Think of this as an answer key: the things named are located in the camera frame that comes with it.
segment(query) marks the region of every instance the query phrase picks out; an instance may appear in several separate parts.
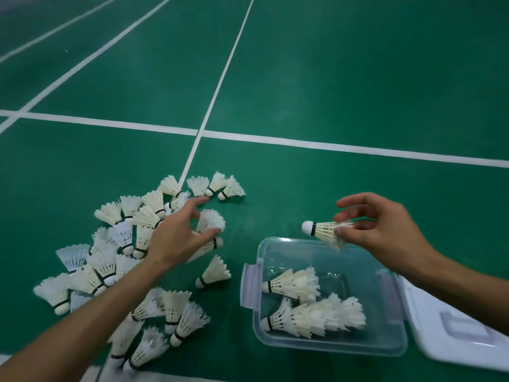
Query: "container handle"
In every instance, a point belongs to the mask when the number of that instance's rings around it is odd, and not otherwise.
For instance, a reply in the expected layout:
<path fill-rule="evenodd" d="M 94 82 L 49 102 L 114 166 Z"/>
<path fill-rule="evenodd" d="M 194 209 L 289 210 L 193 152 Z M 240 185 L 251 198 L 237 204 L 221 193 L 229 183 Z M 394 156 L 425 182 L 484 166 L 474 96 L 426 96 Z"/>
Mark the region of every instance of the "container handle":
<path fill-rule="evenodd" d="M 260 284 L 260 275 L 262 273 L 261 264 L 244 264 L 242 271 L 242 280 L 240 281 L 240 305 L 254 310 L 257 307 L 262 285 Z"/>
<path fill-rule="evenodd" d="M 398 280 L 387 269 L 377 271 L 380 289 L 385 306 L 385 315 L 389 321 L 403 321 L 406 319 L 405 308 L 401 301 Z"/>

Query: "person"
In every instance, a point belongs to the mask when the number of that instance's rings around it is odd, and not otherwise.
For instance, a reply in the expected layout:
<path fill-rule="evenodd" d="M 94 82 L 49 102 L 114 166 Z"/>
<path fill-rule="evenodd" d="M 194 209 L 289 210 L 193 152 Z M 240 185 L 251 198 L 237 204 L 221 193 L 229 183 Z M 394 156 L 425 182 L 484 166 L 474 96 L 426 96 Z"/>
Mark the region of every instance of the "person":
<path fill-rule="evenodd" d="M 189 221 L 207 197 L 190 199 L 155 230 L 142 263 L 114 287 L 62 319 L 0 366 L 10 382 L 79 381 L 110 335 L 169 270 L 211 241 L 219 229 L 196 236 Z M 509 282 L 479 274 L 438 253 L 406 209 L 373 193 L 340 199 L 336 222 L 354 218 L 353 228 L 336 228 L 338 237 L 357 244 L 390 270 L 473 318 L 509 334 Z"/>

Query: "transparent container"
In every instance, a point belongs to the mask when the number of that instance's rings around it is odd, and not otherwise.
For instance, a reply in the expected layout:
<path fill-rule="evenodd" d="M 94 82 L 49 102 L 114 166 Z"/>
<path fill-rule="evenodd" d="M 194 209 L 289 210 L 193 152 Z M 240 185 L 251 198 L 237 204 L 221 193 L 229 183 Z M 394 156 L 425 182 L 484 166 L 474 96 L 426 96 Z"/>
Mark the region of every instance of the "transparent container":
<path fill-rule="evenodd" d="M 365 329 L 327 331 L 325 337 L 306 339 L 260 327 L 260 319 L 274 313 L 282 300 L 282 295 L 262 293 L 262 282 L 290 268 L 303 270 L 309 265 L 320 278 L 322 297 L 335 292 L 341 299 L 359 299 L 366 314 Z M 240 304 L 253 310 L 255 335 L 269 346 L 397 357 L 407 349 L 407 334 L 399 294 L 391 294 L 397 289 L 395 282 L 392 273 L 358 246 L 337 251 L 318 240 L 269 237 L 258 247 L 257 263 L 244 266 Z"/>

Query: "floor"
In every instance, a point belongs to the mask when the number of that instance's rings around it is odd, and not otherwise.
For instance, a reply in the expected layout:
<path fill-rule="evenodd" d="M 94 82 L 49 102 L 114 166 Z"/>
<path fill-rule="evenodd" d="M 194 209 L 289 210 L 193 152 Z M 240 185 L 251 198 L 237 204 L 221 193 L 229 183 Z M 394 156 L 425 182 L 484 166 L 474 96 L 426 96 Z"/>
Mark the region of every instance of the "floor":
<path fill-rule="evenodd" d="M 247 192 L 207 205 L 227 221 L 232 279 L 195 293 L 210 326 L 140 378 L 505 380 L 426 358 L 410 331 L 400 358 L 266 347 L 239 285 L 265 237 L 300 238 L 302 221 L 367 190 L 405 204 L 445 255 L 509 279 L 508 3 L 34 0 L 3 11 L 0 353 L 58 321 L 32 288 L 63 270 L 55 250 L 90 243 L 95 209 L 169 174 L 219 170 Z M 161 286 L 188 288 L 209 259 Z"/>

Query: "white line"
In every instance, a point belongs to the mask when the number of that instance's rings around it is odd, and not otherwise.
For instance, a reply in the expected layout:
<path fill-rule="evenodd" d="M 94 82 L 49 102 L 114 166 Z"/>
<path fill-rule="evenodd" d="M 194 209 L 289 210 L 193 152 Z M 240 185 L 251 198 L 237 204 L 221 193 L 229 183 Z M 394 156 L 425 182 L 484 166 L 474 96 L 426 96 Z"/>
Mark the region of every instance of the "white line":
<path fill-rule="evenodd" d="M 73 76 L 76 72 L 81 70 L 84 66 L 86 66 L 88 63 L 90 63 L 92 60 L 94 60 L 96 57 L 98 57 L 100 54 L 102 54 L 104 51 L 111 48 L 114 44 L 116 44 L 121 38 L 123 38 L 125 35 L 127 35 L 130 31 L 135 29 L 138 25 L 143 23 L 146 19 L 148 19 L 151 15 L 159 11 L 169 0 L 164 0 L 162 3 L 157 5 L 155 8 L 153 8 L 150 12 L 148 12 L 146 15 L 144 15 L 142 18 L 137 20 L 136 22 L 129 25 L 126 29 L 124 29 L 120 34 L 118 34 L 115 38 L 110 40 L 108 43 L 103 45 L 99 50 L 91 54 L 86 59 L 82 60 L 80 63 L 75 65 L 73 68 L 71 68 L 69 71 L 67 71 L 64 75 L 60 76 L 57 80 L 55 80 L 52 84 L 50 84 L 48 87 L 43 89 L 37 96 L 35 96 L 34 99 L 32 99 L 30 102 L 25 104 L 19 111 L 20 112 L 29 112 L 37 103 L 39 103 L 41 100 L 43 100 L 45 97 L 47 97 L 49 94 L 51 94 L 55 89 L 60 87 L 67 79 L 69 79 L 71 76 Z M 16 116 L 10 116 L 7 118 L 1 125 L 0 125 L 0 134 L 2 134 L 5 130 L 7 130 L 9 127 L 11 127 L 14 122 L 18 120 L 19 117 Z"/>
<path fill-rule="evenodd" d="M 51 31 L 46 32 L 42 36 L 39 36 L 38 38 L 35 38 L 32 41 L 29 41 L 28 43 L 23 44 L 21 47 L 13 49 L 12 51 L 10 51 L 10 52 L 6 53 L 5 55 L 3 55 L 2 57 L 0 57 L 0 63 L 6 61 L 9 57 L 14 56 L 17 53 L 20 53 L 20 52 L 26 50 L 27 48 L 31 47 L 32 45 L 41 42 L 45 38 L 49 38 L 51 35 L 57 33 L 58 31 L 61 31 L 64 28 L 67 28 L 69 25 L 74 24 L 75 22 L 85 18 L 86 16 L 89 16 L 92 13 L 97 12 L 99 9 L 105 7 L 108 4 L 111 4 L 113 1 L 115 1 L 115 0 L 108 0 L 106 2 L 103 2 L 101 5 L 98 5 L 95 8 L 90 9 L 89 11 L 83 13 L 82 15 L 80 15 L 78 17 L 75 17 L 72 20 L 69 20 L 68 22 L 66 22 L 66 23 L 64 23 L 64 24 L 62 24 L 62 25 L 52 29 Z"/>
<path fill-rule="evenodd" d="M 133 123 L 128 121 L 107 121 L 104 119 L 80 118 L 79 116 L 38 114 L 36 112 L 18 112 L 0 110 L 0 116 L 13 116 L 16 118 L 38 119 L 41 121 L 60 121 L 64 123 L 78 123 L 82 125 L 116 127 L 131 130 L 155 131 L 169 134 L 182 134 L 193 136 L 196 136 L 196 134 L 198 134 L 198 130 L 189 129 L 185 127 L 148 125 L 145 123 Z"/>
<path fill-rule="evenodd" d="M 504 161 L 500 159 L 471 158 L 471 157 L 460 157 L 456 155 L 418 153 L 414 151 L 379 149 L 376 147 L 350 146 L 340 144 L 329 144 L 323 142 L 299 141 L 290 140 L 287 138 L 276 138 L 272 136 L 235 134 L 209 130 L 205 130 L 203 136 L 206 138 L 215 138 L 218 140 L 255 142 L 271 145 L 303 147 L 306 149 L 342 151 L 345 153 L 372 154 L 372 155 L 382 155 L 385 157 L 421 159 L 424 161 L 450 162 L 450 163 L 462 163 L 466 165 L 509 168 L 509 161 Z"/>
<path fill-rule="evenodd" d="M 212 96 L 212 100 L 210 101 L 209 108 L 207 109 L 207 113 L 205 114 L 205 117 L 203 118 L 203 122 L 201 122 L 200 129 L 198 130 L 198 135 L 196 136 L 196 139 L 194 140 L 194 144 L 191 149 L 191 153 L 189 154 L 189 157 L 186 162 L 186 166 L 184 166 L 184 171 L 182 171 L 182 175 L 180 176 L 179 185 L 182 186 L 184 184 L 184 180 L 186 179 L 187 173 L 189 172 L 189 167 L 191 166 L 192 160 L 194 158 L 194 154 L 196 153 L 196 149 L 198 148 L 198 144 L 200 143 L 201 136 L 203 134 L 203 131 L 205 130 L 205 126 L 207 125 L 207 122 L 209 120 L 210 113 L 212 111 L 212 108 L 214 107 L 214 103 L 217 98 L 217 94 L 219 94 L 222 82 L 225 78 L 226 71 L 228 71 L 228 67 L 230 66 L 230 62 L 232 61 L 233 53 L 235 52 L 235 49 L 237 48 L 237 44 L 239 43 L 240 36 L 242 35 L 242 31 L 244 30 L 244 26 L 246 25 L 247 16 L 249 16 L 249 12 L 251 10 L 251 6 L 253 5 L 254 0 L 251 0 L 251 3 L 249 4 L 249 8 L 247 8 L 246 16 L 244 17 L 244 21 L 242 22 L 242 25 L 240 27 L 239 34 L 237 35 L 237 39 L 235 40 L 235 44 L 233 44 L 232 52 L 230 52 L 230 56 L 228 57 L 228 61 L 226 62 L 225 69 L 223 70 L 223 73 L 221 74 L 219 83 L 217 84 L 216 91 L 214 91 L 214 95 Z"/>

